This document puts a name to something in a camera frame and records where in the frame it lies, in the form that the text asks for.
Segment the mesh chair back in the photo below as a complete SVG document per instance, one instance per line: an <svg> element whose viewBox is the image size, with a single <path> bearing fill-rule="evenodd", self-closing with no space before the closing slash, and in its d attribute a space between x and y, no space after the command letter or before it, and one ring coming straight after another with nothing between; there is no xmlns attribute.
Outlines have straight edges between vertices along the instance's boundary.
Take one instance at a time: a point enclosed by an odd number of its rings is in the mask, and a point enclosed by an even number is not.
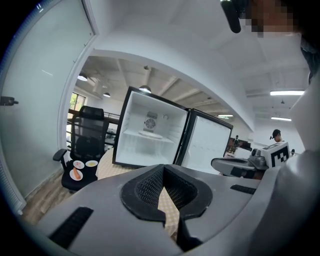
<svg viewBox="0 0 320 256"><path fill-rule="evenodd" d="M105 139L109 122L104 110L83 106L71 122L71 152L73 160L97 160L105 153Z"/></svg>

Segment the fridge fan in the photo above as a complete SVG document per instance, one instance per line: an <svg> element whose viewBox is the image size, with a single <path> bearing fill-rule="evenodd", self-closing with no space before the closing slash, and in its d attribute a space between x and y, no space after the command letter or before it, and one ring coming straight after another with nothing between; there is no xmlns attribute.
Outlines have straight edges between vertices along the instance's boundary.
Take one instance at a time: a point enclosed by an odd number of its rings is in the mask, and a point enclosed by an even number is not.
<svg viewBox="0 0 320 256"><path fill-rule="evenodd" d="M157 118L158 118L157 113L149 111L146 114L146 119L144 120L143 130L153 133L157 125Z"/></svg>
<svg viewBox="0 0 320 256"><path fill-rule="evenodd" d="M156 122L152 118L147 119L144 124L148 129L153 129L156 126Z"/></svg>

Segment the mini fridge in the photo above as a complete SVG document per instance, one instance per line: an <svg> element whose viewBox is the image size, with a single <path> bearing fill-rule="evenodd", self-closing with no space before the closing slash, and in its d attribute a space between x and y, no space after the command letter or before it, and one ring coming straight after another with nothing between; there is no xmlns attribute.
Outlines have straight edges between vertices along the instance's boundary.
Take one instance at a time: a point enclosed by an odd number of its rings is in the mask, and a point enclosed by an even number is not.
<svg viewBox="0 0 320 256"><path fill-rule="evenodd" d="M129 87L116 131L112 163L140 168L176 164L217 174L233 126L160 96Z"/></svg>

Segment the camera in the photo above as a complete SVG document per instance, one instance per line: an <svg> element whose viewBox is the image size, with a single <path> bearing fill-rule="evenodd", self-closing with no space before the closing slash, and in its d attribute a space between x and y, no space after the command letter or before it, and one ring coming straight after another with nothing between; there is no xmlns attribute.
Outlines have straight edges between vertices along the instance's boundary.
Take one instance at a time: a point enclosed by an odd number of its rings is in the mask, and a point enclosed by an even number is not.
<svg viewBox="0 0 320 256"><path fill-rule="evenodd" d="M246 8L249 0L221 0L221 7L228 20L230 29L234 33L241 31L240 19L246 18Z"/></svg>

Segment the black seat cushion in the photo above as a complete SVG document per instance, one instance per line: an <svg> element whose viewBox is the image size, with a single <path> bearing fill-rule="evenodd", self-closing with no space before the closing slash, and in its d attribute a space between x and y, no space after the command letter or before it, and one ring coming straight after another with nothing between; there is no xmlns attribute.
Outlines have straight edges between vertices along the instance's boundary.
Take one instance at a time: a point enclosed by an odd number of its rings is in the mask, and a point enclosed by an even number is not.
<svg viewBox="0 0 320 256"><path fill-rule="evenodd" d="M82 174L83 174L83 178L79 181L72 179L70 177L70 171L74 168L73 162L74 161L71 160L68 163L68 165L62 175L62 180L61 180L62 186L64 186L65 188L68 188L69 190L78 191L78 190L82 189L83 187L85 187L86 185L88 185L98 179L96 176L98 166L94 166L94 167L84 166L83 169L79 169L79 171L82 172Z"/></svg>

